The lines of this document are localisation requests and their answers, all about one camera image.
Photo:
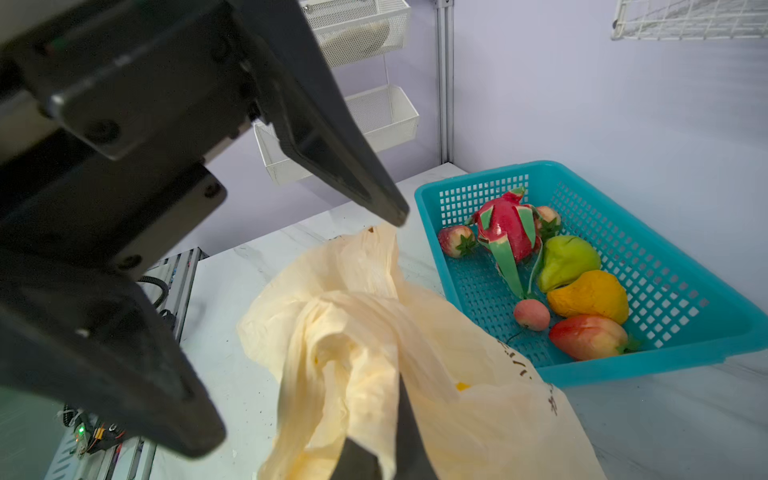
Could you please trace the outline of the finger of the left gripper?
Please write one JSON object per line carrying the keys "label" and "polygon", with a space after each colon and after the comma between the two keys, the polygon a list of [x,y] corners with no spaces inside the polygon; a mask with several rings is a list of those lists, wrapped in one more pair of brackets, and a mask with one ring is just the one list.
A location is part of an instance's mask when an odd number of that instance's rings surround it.
{"label": "finger of the left gripper", "polygon": [[166,321],[135,282],[104,270],[2,250],[1,383],[190,458],[226,438]]}
{"label": "finger of the left gripper", "polygon": [[409,206],[361,130],[295,1],[234,1],[232,18],[255,80],[261,118],[281,150],[394,226]]}

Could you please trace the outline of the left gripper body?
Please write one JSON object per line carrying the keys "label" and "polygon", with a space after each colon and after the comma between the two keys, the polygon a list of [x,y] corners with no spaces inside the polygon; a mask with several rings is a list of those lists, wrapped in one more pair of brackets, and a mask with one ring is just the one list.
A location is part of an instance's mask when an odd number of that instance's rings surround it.
{"label": "left gripper body", "polygon": [[268,1],[1,5],[1,278],[136,278],[223,201]]}

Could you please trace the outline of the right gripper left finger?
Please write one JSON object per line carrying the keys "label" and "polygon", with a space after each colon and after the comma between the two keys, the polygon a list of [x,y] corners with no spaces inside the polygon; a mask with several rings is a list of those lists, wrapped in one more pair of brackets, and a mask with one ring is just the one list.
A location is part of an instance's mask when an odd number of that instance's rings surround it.
{"label": "right gripper left finger", "polygon": [[351,438],[346,438],[331,480],[381,480],[378,458]]}

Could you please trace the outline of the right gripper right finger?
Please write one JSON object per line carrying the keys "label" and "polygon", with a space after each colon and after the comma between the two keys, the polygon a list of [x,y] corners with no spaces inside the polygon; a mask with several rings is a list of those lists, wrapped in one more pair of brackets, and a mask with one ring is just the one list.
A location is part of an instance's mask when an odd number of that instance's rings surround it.
{"label": "right gripper right finger", "polygon": [[437,480],[403,378],[399,379],[395,480]]}

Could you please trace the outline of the beige plastic bag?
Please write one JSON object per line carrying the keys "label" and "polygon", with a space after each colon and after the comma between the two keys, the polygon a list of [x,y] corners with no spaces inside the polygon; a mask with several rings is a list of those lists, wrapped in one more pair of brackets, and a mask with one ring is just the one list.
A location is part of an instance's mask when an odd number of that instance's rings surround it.
{"label": "beige plastic bag", "polygon": [[381,224],[300,256],[237,326],[245,354],[279,384],[277,432],[262,479],[327,479],[346,440],[387,479],[407,395],[441,479],[600,479],[565,394],[398,265]]}

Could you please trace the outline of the white mesh lower shelf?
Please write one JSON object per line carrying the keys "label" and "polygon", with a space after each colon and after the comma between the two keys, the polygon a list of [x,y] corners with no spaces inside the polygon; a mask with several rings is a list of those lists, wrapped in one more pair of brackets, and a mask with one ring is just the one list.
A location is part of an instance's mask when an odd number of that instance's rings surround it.
{"label": "white mesh lower shelf", "polygon": [[[420,115],[401,87],[387,84],[348,96],[345,102],[376,153],[415,139]],[[312,176],[282,152],[273,126],[256,121],[253,131],[265,169],[276,185]]]}

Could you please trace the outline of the white mesh shelf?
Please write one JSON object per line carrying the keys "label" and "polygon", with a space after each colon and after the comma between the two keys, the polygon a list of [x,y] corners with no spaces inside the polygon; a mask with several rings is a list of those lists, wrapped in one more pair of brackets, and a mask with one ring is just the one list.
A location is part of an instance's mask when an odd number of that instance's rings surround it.
{"label": "white mesh shelf", "polygon": [[299,5],[331,68],[406,44],[411,7],[404,0],[316,0]]}
{"label": "white mesh shelf", "polygon": [[[348,96],[345,102],[376,153],[415,139],[420,115],[401,87],[387,84]],[[273,126],[256,121],[253,131],[265,169],[276,185],[312,176],[282,152]]]}

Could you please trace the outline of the white mesh upper shelf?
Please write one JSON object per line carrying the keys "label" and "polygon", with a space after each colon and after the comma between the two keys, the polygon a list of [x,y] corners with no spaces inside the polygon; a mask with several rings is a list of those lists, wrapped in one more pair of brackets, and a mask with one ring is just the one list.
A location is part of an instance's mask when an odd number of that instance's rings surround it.
{"label": "white mesh upper shelf", "polygon": [[331,68],[406,44],[411,7],[404,0],[316,0],[299,5]]}

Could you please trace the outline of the beige cloth in shelf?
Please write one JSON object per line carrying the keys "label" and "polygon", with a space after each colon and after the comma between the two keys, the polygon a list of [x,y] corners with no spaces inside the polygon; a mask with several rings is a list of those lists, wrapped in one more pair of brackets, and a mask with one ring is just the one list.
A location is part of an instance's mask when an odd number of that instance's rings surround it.
{"label": "beige cloth in shelf", "polygon": [[390,34],[388,21],[351,27],[320,43],[330,67],[354,63],[375,56]]}

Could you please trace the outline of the small pink peach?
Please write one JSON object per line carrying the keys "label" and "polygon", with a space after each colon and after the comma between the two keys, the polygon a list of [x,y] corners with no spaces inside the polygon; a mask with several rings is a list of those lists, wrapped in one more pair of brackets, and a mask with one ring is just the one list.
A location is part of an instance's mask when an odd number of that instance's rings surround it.
{"label": "small pink peach", "polygon": [[536,332],[546,330],[551,322],[549,309],[535,299],[519,301],[515,305],[513,316],[522,328]]}

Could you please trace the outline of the red dragon fruit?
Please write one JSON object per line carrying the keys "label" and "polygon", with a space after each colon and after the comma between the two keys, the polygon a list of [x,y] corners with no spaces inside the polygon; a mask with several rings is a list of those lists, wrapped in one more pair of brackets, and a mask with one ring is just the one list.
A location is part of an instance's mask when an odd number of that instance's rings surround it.
{"label": "red dragon fruit", "polygon": [[499,275],[520,300],[529,295],[518,272],[518,263],[542,245],[536,227],[535,208],[524,204],[524,187],[516,187],[486,202],[465,221],[475,226],[477,239],[493,256]]}

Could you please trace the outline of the orange mango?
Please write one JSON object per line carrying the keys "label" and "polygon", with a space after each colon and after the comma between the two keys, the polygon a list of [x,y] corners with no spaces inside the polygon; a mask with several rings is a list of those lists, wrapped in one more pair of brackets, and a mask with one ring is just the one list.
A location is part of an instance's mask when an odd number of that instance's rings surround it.
{"label": "orange mango", "polygon": [[614,275],[601,270],[585,272],[546,297],[552,311],[562,318],[596,315],[623,325],[629,317],[625,289]]}

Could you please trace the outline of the green pear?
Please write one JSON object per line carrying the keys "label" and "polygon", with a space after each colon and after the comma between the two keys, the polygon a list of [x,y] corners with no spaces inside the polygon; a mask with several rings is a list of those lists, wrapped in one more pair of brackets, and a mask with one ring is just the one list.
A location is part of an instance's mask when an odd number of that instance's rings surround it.
{"label": "green pear", "polygon": [[559,235],[544,243],[543,267],[537,285],[548,293],[569,285],[583,273],[601,268],[601,257],[586,240],[577,236]]}

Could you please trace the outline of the aluminium front rail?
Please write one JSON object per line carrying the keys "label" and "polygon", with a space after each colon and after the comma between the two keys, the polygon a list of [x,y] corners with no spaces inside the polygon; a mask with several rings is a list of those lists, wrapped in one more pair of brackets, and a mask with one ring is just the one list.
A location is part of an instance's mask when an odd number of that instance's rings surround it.
{"label": "aluminium front rail", "polygon": [[[176,340],[181,339],[198,263],[198,247],[166,257],[138,282]],[[96,414],[69,405],[60,419],[64,434],[47,469],[47,479],[148,479],[157,445]]]}

